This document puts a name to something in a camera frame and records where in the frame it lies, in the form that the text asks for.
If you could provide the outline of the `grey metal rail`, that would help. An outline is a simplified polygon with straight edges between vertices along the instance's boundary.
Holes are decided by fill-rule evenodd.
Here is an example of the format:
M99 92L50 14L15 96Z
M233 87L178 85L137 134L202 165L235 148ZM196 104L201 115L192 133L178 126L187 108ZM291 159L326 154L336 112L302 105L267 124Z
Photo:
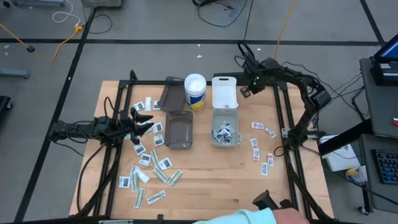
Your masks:
M60 6L65 5L66 0L8 0L15 6Z

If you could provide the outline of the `black laptop screen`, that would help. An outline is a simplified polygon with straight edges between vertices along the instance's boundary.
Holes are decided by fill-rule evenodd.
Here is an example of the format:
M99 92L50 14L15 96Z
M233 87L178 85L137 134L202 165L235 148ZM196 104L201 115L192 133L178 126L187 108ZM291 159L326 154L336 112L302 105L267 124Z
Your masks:
M398 34L373 55L373 62L398 62Z

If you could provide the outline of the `black desktop device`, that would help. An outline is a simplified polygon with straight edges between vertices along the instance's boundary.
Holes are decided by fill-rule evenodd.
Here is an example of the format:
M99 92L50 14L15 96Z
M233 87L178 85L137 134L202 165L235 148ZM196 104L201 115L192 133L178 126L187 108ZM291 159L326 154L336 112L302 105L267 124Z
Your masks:
M378 86L398 86L398 59L375 61L371 74Z

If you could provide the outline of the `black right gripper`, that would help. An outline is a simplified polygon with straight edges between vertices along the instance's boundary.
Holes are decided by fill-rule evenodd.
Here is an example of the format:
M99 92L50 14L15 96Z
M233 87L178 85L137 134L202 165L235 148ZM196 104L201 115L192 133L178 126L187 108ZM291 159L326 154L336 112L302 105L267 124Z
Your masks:
M271 73L278 69L280 69L279 63L272 58L258 62L254 56L245 55L243 70L249 84L240 89L242 95L248 98L251 94L255 95L264 90L266 85L272 85L275 80Z

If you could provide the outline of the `large plain white packet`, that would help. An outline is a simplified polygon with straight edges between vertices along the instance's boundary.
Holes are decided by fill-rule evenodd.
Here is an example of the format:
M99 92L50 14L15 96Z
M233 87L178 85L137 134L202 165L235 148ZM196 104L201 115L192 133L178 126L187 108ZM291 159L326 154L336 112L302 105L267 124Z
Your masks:
M143 183L147 184L150 181L150 177L141 170L138 166L133 166L132 173L137 174L138 178L143 181Z

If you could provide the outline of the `yellow blue wipes canister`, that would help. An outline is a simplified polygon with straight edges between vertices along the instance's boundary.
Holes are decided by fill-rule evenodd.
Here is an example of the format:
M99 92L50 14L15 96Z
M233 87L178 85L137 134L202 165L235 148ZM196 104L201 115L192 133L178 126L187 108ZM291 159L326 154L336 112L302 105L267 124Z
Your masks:
M368 181L366 166L348 169L345 173L345 176L348 180L355 183L363 183Z

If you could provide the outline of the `black keyboard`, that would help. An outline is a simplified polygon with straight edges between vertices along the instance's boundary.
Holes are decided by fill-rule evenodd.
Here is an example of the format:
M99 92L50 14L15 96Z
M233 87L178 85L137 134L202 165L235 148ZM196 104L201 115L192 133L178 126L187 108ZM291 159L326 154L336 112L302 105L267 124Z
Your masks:
M398 185L398 150L372 149L371 154L380 182Z

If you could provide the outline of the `grey cart top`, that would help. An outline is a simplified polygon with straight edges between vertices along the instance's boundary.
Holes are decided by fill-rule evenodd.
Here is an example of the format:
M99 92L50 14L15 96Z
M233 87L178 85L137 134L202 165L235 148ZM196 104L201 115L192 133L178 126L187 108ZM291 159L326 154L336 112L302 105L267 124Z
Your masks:
M360 59L359 64L374 134L398 139L398 126L393 125L398 118L398 86L377 86L370 58Z

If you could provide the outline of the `grey desk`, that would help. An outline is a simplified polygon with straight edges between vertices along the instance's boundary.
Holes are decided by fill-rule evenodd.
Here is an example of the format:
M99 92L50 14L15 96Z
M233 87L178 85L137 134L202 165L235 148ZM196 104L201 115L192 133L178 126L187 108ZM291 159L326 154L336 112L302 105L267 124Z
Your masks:
M398 214L398 185L380 182L371 154L372 149L398 150L398 139L363 134L359 139L359 148L368 175L367 188L372 208Z

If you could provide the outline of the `black handheld object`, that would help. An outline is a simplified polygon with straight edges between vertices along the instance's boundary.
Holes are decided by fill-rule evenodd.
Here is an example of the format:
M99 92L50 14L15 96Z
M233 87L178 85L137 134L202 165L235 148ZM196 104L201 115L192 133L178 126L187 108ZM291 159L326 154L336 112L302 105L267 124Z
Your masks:
M259 210L264 210L269 208L271 210L292 208L292 203L290 200L283 199L277 205L270 196L270 192L266 190L265 192L258 195L253 201L252 204L255 205Z

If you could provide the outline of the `black desk beam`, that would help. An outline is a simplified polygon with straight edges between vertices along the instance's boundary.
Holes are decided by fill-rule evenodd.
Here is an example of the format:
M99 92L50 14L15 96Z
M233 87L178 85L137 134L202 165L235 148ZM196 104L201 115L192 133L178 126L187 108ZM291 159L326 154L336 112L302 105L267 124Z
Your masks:
M362 134L372 134L373 126L371 119L367 119L351 129L321 143L318 146L318 150L321 156L329 154L353 141L360 138Z

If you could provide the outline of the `person's forearm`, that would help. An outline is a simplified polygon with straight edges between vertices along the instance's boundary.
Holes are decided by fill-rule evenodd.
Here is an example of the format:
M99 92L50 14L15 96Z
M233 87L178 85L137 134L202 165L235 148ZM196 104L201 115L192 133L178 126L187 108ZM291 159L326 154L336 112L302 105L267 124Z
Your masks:
M211 220L197 221L193 224L277 224L271 209L258 210L237 210L230 215L213 218Z

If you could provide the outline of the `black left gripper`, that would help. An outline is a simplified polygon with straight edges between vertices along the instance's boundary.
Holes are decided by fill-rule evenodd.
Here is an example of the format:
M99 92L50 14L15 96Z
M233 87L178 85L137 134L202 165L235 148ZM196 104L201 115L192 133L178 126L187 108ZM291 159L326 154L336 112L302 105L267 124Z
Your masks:
M153 118L152 115L139 114L135 107L131 108L130 114L132 120L137 123L144 123ZM134 145L139 145L138 137L142 137L153 125L153 123L145 123L135 126L131 121L109 120L106 128L106 139L113 141L117 138L124 138L126 134L131 133L131 141Z

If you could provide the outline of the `Lysol wipes canister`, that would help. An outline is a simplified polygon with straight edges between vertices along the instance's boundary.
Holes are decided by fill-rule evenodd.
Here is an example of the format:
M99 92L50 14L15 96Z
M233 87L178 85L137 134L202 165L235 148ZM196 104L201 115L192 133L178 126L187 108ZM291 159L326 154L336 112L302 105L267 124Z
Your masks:
M198 111L205 107L207 84L204 76L193 73L184 81L185 99L192 110Z

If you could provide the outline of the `grey metal bar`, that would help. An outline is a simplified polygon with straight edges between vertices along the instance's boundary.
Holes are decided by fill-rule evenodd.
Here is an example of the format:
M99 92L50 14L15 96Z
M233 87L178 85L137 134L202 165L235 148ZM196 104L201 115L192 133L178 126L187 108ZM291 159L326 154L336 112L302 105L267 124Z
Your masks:
M28 70L14 70L10 68L0 68L0 77L13 77L13 78L30 78Z

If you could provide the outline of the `grey equipment box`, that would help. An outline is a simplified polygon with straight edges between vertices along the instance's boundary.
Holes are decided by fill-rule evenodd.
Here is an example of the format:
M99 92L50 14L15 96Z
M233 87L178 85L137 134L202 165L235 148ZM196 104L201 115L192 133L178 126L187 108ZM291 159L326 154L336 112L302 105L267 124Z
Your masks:
M122 0L80 0L84 7L121 7Z

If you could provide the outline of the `person's hand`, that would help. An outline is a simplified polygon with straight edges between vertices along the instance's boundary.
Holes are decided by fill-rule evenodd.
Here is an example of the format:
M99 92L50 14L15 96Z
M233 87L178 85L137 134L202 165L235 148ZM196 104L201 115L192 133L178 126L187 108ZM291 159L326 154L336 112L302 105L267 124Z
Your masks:
M294 208L285 208L272 211L277 224L310 224Z

